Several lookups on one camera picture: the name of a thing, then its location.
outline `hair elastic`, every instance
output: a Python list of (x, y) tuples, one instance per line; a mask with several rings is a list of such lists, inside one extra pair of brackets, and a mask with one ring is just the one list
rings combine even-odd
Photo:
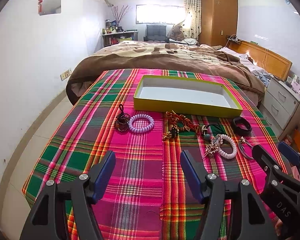
[[(150, 124), (144, 128), (134, 128), (132, 123), (138, 119), (147, 119), (150, 122)], [(151, 130), (154, 127), (154, 119), (147, 114), (136, 114), (133, 117), (131, 117), (131, 119), (128, 123), (128, 126), (129, 126), (129, 129), (131, 132), (144, 133), (144, 132)]]

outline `metal screw cap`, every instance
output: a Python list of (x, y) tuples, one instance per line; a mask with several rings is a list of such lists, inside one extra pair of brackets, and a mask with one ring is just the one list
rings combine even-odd
[(89, 176), (88, 176), (88, 174), (81, 174), (80, 176), (79, 176), (79, 179), (81, 179), (81, 180), (85, 180), (85, 179), (87, 179)]
[(250, 184), (250, 182), (247, 179), (241, 180), (241, 183), (245, 186), (248, 186)]
[(54, 184), (54, 180), (53, 179), (50, 179), (47, 181), (47, 186), (52, 186)]
[(208, 178), (209, 178), (209, 179), (216, 179), (217, 176), (216, 176), (216, 174), (214, 174), (214, 173), (209, 173), (209, 174), (208, 174)]

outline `person's hand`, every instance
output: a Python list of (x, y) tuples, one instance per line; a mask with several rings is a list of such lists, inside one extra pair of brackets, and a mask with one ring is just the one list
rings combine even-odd
[(277, 236), (281, 235), (282, 225), (283, 225), (282, 221), (280, 219), (278, 219), (277, 224), (274, 227)]

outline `comforter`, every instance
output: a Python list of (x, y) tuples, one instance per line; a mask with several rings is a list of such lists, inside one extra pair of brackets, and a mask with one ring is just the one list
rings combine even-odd
[(265, 86), (230, 54), (208, 45), (122, 41), (87, 57), (73, 71), (66, 92), (75, 104), (103, 71), (115, 69), (166, 69), (221, 76), (232, 80), (255, 104)]

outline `drawer handle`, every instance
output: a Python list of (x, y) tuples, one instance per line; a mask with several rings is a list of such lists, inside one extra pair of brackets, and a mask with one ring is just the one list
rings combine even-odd
[(284, 97), (284, 101), (286, 101), (286, 97), (282, 93), (280, 93), (280, 91), (278, 91), (278, 92), (280, 95), (282, 95)]
[(268, 122), (268, 124), (270, 125), (270, 127), (272, 126), (272, 123), (270, 123), (269, 121), (268, 121), (268, 119), (266, 118), (266, 121)]
[(276, 109), (273, 105), (271, 105), (276, 111), (277, 111), (277, 114), (279, 113), (279, 110), (278, 109)]

